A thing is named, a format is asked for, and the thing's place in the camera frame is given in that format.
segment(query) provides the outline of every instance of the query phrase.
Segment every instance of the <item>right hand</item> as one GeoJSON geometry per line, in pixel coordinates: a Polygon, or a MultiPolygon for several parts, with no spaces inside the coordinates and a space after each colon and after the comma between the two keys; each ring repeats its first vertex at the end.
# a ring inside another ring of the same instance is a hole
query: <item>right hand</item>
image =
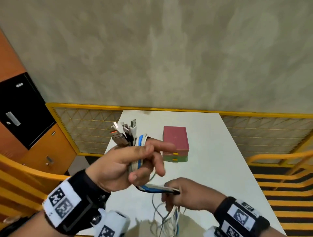
{"type": "Polygon", "coordinates": [[[196,183],[190,179],[178,178],[167,182],[164,186],[179,189],[179,195],[162,194],[167,211],[173,206],[182,206],[191,210],[207,210],[214,213],[226,196],[219,191],[196,183]]]}

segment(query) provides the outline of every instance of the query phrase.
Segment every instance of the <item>wristband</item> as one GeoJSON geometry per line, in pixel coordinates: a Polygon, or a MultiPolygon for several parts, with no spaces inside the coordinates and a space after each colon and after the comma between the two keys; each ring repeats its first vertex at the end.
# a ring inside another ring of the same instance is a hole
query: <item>wristband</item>
{"type": "Polygon", "coordinates": [[[43,202],[47,222],[58,232],[75,235],[91,228],[91,220],[105,208],[111,194],[99,188],[85,173],[77,172],[63,181],[43,202]]]}
{"type": "Polygon", "coordinates": [[[219,231],[229,237],[259,237],[270,227],[269,221],[247,203],[225,198],[214,213],[219,231]]]}

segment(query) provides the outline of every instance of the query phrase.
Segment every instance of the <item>white table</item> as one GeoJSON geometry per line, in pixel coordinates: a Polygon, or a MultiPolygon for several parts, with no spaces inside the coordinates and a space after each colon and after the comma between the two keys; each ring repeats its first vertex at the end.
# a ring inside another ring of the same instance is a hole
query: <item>white table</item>
{"type": "MultiPolygon", "coordinates": [[[[151,183],[163,185],[178,177],[192,179],[219,190],[227,196],[244,200],[269,220],[271,226],[285,233],[268,201],[249,170],[224,122],[217,113],[163,112],[124,110],[119,123],[136,119],[137,135],[147,133],[162,140],[163,126],[186,127],[189,142],[188,162],[165,162],[166,175],[156,176],[151,183]]],[[[110,141],[107,151],[115,146],[110,141]]],[[[138,191],[134,186],[112,193],[106,208],[118,210],[131,218],[130,230],[126,236],[153,236],[149,222],[153,220],[152,194],[138,191]]],[[[161,195],[155,195],[155,203],[161,203],[161,195]]],[[[165,216],[165,208],[160,208],[165,216]]],[[[201,233],[217,221],[207,211],[185,212],[180,222],[180,236],[202,236],[201,233]]],[[[93,235],[93,230],[79,234],[93,235]]]]}

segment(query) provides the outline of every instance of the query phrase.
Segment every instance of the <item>black cabinet door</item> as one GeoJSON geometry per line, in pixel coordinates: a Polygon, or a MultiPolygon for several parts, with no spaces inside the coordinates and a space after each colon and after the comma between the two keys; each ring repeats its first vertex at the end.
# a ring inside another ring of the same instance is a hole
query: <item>black cabinet door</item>
{"type": "Polygon", "coordinates": [[[0,82],[0,122],[27,149],[55,124],[28,73],[0,82]]]}

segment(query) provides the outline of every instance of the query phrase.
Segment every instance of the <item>bundle of cables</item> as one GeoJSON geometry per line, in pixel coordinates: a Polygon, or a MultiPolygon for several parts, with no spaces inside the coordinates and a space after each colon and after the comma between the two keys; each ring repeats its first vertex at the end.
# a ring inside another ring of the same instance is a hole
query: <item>bundle of cables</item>
{"type": "MultiPolygon", "coordinates": [[[[139,136],[136,139],[136,146],[144,146],[146,141],[147,141],[148,135],[143,134],[139,136]]],[[[129,165],[129,173],[139,169],[141,165],[143,164],[144,160],[139,160],[132,162],[129,165]]],[[[149,181],[151,181],[155,177],[155,173],[153,176],[150,178],[149,181]]],[[[146,193],[152,193],[152,205],[155,209],[153,218],[155,219],[155,214],[158,213],[159,216],[162,218],[162,223],[157,226],[156,228],[156,235],[158,230],[160,229],[159,236],[163,233],[166,237],[175,237],[178,236],[179,234],[179,225],[178,225],[178,220],[179,216],[181,214],[180,212],[180,207],[174,206],[171,212],[168,212],[168,214],[163,217],[160,212],[158,211],[158,208],[163,205],[164,203],[159,204],[157,207],[154,205],[153,198],[154,194],[159,194],[159,193],[171,193],[173,195],[179,195],[180,192],[178,189],[172,189],[164,186],[158,186],[158,185],[153,185],[153,184],[146,184],[143,186],[136,186],[136,188],[142,192],[146,193]]]]}

